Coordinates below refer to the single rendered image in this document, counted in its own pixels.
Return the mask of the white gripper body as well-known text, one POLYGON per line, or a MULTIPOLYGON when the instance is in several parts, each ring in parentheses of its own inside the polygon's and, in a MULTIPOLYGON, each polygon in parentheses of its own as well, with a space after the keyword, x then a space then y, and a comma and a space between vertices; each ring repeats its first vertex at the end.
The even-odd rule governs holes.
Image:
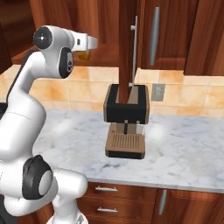
POLYGON ((87 49, 93 50, 96 49, 97 46, 98 46, 98 39, 91 36, 87 36, 87 49))

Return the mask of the open wooden cabinet door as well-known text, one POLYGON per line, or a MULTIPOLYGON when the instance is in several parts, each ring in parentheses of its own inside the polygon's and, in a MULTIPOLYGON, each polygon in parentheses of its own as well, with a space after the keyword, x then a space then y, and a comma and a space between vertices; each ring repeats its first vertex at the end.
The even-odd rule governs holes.
POLYGON ((119 102, 127 103, 133 63, 134 35, 131 26, 135 24, 137 0, 119 0, 119 102))

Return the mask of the closed wooden cabinet door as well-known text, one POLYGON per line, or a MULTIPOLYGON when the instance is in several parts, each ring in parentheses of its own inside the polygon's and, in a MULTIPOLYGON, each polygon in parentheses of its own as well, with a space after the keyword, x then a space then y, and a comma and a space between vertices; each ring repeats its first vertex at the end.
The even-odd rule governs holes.
POLYGON ((193 34, 199 0, 144 0, 142 69, 183 70, 193 34), (159 31, 155 63, 150 65, 151 27, 158 7, 159 31))

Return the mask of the wooden base cabinet door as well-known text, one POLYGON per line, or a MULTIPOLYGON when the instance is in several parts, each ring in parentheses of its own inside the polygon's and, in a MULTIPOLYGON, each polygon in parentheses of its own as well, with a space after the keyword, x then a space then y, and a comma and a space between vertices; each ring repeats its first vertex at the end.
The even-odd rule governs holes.
POLYGON ((165 189, 164 211, 158 215, 163 190, 157 190, 151 224, 224 224, 224 194, 165 189))

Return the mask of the amber drink bottle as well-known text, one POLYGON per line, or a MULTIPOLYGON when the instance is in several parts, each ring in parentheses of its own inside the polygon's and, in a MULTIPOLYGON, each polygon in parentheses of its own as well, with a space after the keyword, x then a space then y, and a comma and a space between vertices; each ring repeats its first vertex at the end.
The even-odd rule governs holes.
POLYGON ((91 52, 89 50, 76 52, 81 62, 89 62, 91 60, 91 52))

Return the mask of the black and tan coffee machine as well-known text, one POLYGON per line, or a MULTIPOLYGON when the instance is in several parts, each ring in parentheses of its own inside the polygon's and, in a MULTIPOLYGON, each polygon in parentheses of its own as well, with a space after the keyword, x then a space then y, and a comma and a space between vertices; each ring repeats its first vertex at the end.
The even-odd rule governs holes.
POLYGON ((111 84, 103 104, 103 117, 110 123, 105 146, 109 158, 143 159, 145 155, 144 125, 149 122, 149 91, 135 85, 127 104, 118 102, 119 85, 111 84))

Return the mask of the wooden drawer front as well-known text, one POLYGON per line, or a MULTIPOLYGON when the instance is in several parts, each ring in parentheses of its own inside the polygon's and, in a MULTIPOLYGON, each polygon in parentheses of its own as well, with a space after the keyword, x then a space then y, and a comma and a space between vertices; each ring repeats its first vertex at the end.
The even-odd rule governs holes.
POLYGON ((151 224, 154 210, 153 203, 126 199, 80 198, 77 203, 89 224, 151 224), (98 207, 116 208, 118 212, 102 213, 98 207))
POLYGON ((153 203, 155 201, 156 194, 157 189, 151 187, 89 182, 85 196, 127 199, 127 200, 145 200, 146 202, 153 203), (95 188, 97 186, 111 187, 111 188, 115 187, 118 190, 118 192, 96 191, 95 188))

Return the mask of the open wooden wall cabinet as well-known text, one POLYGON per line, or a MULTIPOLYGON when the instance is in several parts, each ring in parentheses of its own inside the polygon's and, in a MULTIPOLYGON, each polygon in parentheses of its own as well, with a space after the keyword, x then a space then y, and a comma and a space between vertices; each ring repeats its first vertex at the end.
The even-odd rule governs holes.
POLYGON ((0 0, 0 25, 14 64, 33 48, 36 28, 56 25, 98 39, 91 67, 118 65, 119 0, 0 0))

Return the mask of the grey wall outlet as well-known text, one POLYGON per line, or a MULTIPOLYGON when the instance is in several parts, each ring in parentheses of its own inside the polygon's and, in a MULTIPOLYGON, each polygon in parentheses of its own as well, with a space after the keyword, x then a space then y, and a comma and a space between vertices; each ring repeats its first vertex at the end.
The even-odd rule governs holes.
POLYGON ((165 84, 153 83, 151 90, 151 100, 153 102, 161 102, 164 99, 165 84))

